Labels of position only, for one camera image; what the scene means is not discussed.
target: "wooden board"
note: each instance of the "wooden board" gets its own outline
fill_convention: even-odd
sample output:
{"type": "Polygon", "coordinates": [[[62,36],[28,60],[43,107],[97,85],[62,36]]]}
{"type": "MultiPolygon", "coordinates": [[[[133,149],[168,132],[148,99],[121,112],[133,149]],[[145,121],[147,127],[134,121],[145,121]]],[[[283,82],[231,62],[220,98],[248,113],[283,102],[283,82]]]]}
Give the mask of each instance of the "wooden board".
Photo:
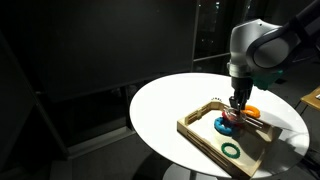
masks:
{"type": "MultiPolygon", "coordinates": [[[[250,179],[282,129],[260,119],[247,117],[241,133],[232,137],[222,135],[214,128],[214,121],[221,117],[225,108],[229,106],[219,100],[212,100],[180,119],[177,130],[233,178],[250,179]],[[222,152],[221,146],[226,142],[240,149],[239,158],[229,158],[222,152]]],[[[226,150],[232,154],[235,152],[229,147],[226,150]]]]}

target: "toy piece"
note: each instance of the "toy piece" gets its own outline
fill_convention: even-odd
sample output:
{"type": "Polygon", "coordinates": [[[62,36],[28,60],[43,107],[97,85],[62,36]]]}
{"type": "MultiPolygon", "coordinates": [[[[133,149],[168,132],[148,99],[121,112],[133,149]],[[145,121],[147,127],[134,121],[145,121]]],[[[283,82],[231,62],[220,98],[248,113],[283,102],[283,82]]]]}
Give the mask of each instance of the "toy piece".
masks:
{"type": "Polygon", "coordinates": [[[228,121],[224,120],[222,117],[218,117],[214,121],[214,128],[225,136],[232,136],[233,126],[228,121]]]}
{"type": "Polygon", "coordinates": [[[245,110],[243,110],[242,112],[253,118],[260,118],[260,111],[254,106],[246,105],[245,110]]]}
{"type": "Polygon", "coordinates": [[[226,156],[228,156],[229,158],[232,158],[232,159],[237,159],[240,157],[240,149],[236,145],[229,143],[229,142],[222,144],[221,151],[223,152],[223,154],[225,154],[226,156]],[[226,147],[232,147],[234,150],[236,150],[236,153],[235,154],[228,153],[226,151],[226,147]]]}

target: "black wall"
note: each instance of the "black wall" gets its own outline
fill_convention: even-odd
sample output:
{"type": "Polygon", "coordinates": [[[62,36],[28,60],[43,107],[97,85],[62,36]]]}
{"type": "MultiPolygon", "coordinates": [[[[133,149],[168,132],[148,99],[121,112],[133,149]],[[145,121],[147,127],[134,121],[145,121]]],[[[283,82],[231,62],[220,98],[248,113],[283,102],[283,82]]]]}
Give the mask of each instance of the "black wall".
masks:
{"type": "Polygon", "coordinates": [[[195,14],[195,0],[7,0],[0,28],[61,101],[190,70],[195,14]]]}

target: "orange object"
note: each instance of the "orange object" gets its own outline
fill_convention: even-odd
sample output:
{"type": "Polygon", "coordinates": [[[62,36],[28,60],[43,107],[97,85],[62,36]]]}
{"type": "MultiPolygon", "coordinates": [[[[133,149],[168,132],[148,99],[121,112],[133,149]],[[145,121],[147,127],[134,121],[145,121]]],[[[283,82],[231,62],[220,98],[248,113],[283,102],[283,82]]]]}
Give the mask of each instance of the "orange object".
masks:
{"type": "Polygon", "coordinates": [[[260,117],[260,111],[258,108],[251,106],[251,105],[246,105],[245,110],[242,112],[246,113],[246,115],[254,117],[254,118],[259,118],[260,117]]]}

